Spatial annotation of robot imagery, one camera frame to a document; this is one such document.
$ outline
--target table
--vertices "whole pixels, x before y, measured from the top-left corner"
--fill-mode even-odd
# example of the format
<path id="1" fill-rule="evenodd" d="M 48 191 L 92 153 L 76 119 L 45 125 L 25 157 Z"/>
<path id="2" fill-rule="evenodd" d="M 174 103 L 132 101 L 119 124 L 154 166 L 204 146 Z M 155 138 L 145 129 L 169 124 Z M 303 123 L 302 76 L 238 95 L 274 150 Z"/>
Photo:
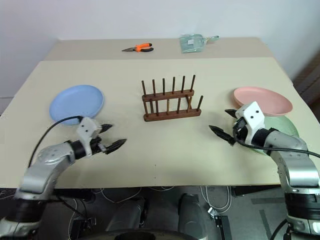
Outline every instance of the table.
<path id="1" fill-rule="evenodd" d="M 257 38 L 225 38 L 205 52 L 180 54 L 177 39 L 153 39 L 155 51 L 121 52 L 146 40 L 82 40 L 59 42 L 40 62 L 0 117 L 0 187 L 16 188 L 31 152 L 53 122 L 49 106 L 64 89 L 80 84 L 99 88 L 105 104 L 100 123 L 114 124 L 101 134 L 110 144 L 127 142 L 110 155 L 78 160 L 58 179 L 58 188 L 118 188 L 186 185 L 278 184 L 277 166 L 268 156 L 236 144 L 231 147 L 211 132 L 216 125 L 231 133 L 233 119 L 224 109 L 234 108 L 232 92 L 243 86 L 276 91 L 293 104 L 287 117 L 313 152 L 320 152 L 320 126 L 268 48 Z M 196 75 L 193 107 L 203 95 L 198 117 L 144 122 L 141 81 L 148 93 L 155 79 L 157 92 L 189 88 Z M 172 109 L 177 103 L 170 103 Z M 181 109 L 186 108 L 181 101 Z M 160 111 L 166 103 L 159 104 Z M 77 126 L 59 125 L 40 148 L 76 140 Z M 313 158 L 320 168 L 320 159 Z"/>

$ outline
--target wooden peg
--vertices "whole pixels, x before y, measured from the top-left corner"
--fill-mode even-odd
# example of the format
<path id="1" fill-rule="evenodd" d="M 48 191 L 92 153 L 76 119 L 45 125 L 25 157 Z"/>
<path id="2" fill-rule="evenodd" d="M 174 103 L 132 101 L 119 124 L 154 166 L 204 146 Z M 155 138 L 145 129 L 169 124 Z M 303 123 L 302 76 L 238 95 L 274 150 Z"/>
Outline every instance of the wooden peg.
<path id="1" fill-rule="evenodd" d="M 190 106 L 191 106 L 191 100 L 192 100 L 192 96 L 189 98 L 189 102 L 188 102 L 188 108 L 186 109 L 186 112 L 189 112 Z"/>
<path id="2" fill-rule="evenodd" d="M 143 106 L 144 106 L 145 115 L 146 115 L 147 117 L 149 117 L 148 109 L 147 109 L 147 104 L 146 104 L 145 101 L 143 102 Z"/>
<path id="3" fill-rule="evenodd" d="M 156 96 L 156 84 L 154 79 L 152 79 L 152 86 L 153 86 L 153 96 Z"/>
<path id="4" fill-rule="evenodd" d="M 200 105 L 202 103 L 202 99 L 204 98 L 204 96 L 201 96 L 200 97 L 200 101 L 199 101 L 199 104 L 198 104 L 198 107 L 196 108 L 196 111 L 199 112 L 199 109 L 200 109 Z"/>
<path id="5" fill-rule="evenodd" d="M 155 111 L 156 111 L 156 115 L 159 116 L 158 101 L 155 101 Z"/>
<path id="6" fill-rule="evenodd" d="M 194 88 L 195 78 L 196 75 L 193 75 L 190 92 L 192 92 L 192 89 Z"/>
<path id="7" fill-rule="evenodd" d="M 162 78 L 162 85 L 163 85 L 163 95 L 165 95 L 165 92 L 166 92 L 166 88 L 165 88 L 165 79 L 164 78 Z"/>
<path id="8" fill-rule="evenodd" d="M 146 88 L 145 88 L 145 82 L 144 81 L 141 81 L 142 83 L 142 88 L 143 88 L 143 96 L 146 96 Z"/>
<path id="9" fill-rule="evenodd" d="M 188 96 L 185 96 L 185 99 L 186 99 L 186 104 L 189 105 L 189 97 L 188 97 Z"/>
<path id="10" fill-rule="evenodd" d="M 179 97 L 179 100 L 178 100 L 178 108 L 176 110 L 176 113 L 178 114 L 180 112 L 180 102 L 181 102 L 181 98 Z"/>
<path id="11" fill-rule="evenodd" d="M 169 101 L 170 101 L 170 99 L 166 100 L 166 114 L 167 115 L 169 114 Z"/>
<path id="12" fill-rule="evenodd" d="M 182 92 L 182 93 L 184 92 L 185 78 L 186 78 L 186 76 L 183 76 L 183 78 L 182 78 L 182 88 L 181 88 L 181 92 Z"/>
<path id="13" fill-rule="evenodd" d="M 154 113 L 154 103 L 152 102 L 152 100 L 150 100 L 150 109 L 151 109 L 151 113 Z"/>
<path id="14" fill-rule="evenodd" d="M 173 83 L 172 83 L 172 94 L 175 92 L 175 83 L 176 83 L 176 77 L 173 77 Z"/>

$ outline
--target floor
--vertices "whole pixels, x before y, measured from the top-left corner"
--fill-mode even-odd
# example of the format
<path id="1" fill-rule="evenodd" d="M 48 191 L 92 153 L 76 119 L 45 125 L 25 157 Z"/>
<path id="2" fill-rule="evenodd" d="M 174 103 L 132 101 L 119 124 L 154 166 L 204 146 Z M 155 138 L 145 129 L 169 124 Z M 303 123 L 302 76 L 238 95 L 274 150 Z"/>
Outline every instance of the floor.
<path id="1" fill-rule="evenodd" d="M 105 189 L 105 195 L 114 201 L 122 200 L 133 195 L 139 188 L 113 188 Z M 200 206 L 203 211 L 209 240 L 220 240 L 220 230 L 207 214 L 208 204 L 202 198 L 198 186 L 179 186 L 171 190 L 159 192 L 150 188 L 142 188 L 139 196 L 149 201 L 149 210 L 145 227 L 149 229 L 165 229 L 176 231 L 178 228 L 178 202 L 183 193 L 198 194 Z M 223 186 L 208 187 L 208 196 L 211 204 L 222 206 L 227 201 L 227 189 Z M 3 199 L 0 202 L 0 217 L 8 213 L 12 201 Z M 100 193 L 96 194 L 94 202 L 86 202 L 89 216 L 95 216 L 97 225 L 93 232 L 103 231 L 111 217 L 121 203 L 111 203 Z M 83 211 L 83 206 L 78 205 L 78 210 Z M 228 216 L 232 239 L 235 240 L 267 240 L 274 229 L 286 217 L 286 207 L 283 193 L 280 188 L 251 193 L 245 196 L 232 197 L 231 208 L 223 215 Z M 45 210 L 39 239 L 67 240 L 68 226 L 72 211 L 61 203 L 52 203 Z M 276 240 L 282 240 L 285 229 L 282 229 Z"/>

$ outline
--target clear plastic bag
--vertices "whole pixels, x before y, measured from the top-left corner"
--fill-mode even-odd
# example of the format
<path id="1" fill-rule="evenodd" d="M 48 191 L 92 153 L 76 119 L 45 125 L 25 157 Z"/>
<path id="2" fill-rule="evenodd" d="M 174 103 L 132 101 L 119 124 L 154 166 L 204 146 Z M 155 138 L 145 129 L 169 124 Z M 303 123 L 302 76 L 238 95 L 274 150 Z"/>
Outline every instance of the clear plastic bag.
<path id="1" fill-rule="evenodd" d="M 201 34 L 185 34 L 179 38 L 183 54 L 202 52 L 207 42 L 214 42 L 218 39 L 219 36 L 203 37 Z"/>

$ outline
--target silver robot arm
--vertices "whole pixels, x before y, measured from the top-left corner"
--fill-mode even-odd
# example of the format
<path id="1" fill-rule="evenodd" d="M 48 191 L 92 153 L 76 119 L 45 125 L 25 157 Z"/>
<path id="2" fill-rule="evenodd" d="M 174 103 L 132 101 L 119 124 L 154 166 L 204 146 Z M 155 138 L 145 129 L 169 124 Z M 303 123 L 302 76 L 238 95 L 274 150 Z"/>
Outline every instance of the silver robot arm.
<path id="1" fill-rule="evenodd" d="M 226 110 L 236 118 L 233 136 L 221 128 L 209 126 L 220 138 L 232 146 L 238 142 L 245 147 L 268 148 L 264 152 L 277 164 L 280 185 L 284 191 L 288 215 L 288 227 L 293 233 L 320 236 L 320 178 L 314 162 L 305 152 L 283 151 L 293 149 L 307 151 L 307 144 L 299 137 L 284 134 L 276 129 L 265 129 L 263 115 L 257 102 L 240 109 Z"/>
<path id="2" fill-rule="evenodd" d="M 42 149 L 36 162 L 29 167 L 14 195 L 15 207 L 0 221 L 1 238 L 30 238 L 37 233 L 47 203 L 60 174 L 77 159 L 103 152 L 112 153 L 126 141 L 121 139 L 110 146 L 102 145 L 99 133 L 112 125 L 98 124 L 84 117 L 77 129 L 80 140 L 67 141 Z"/>

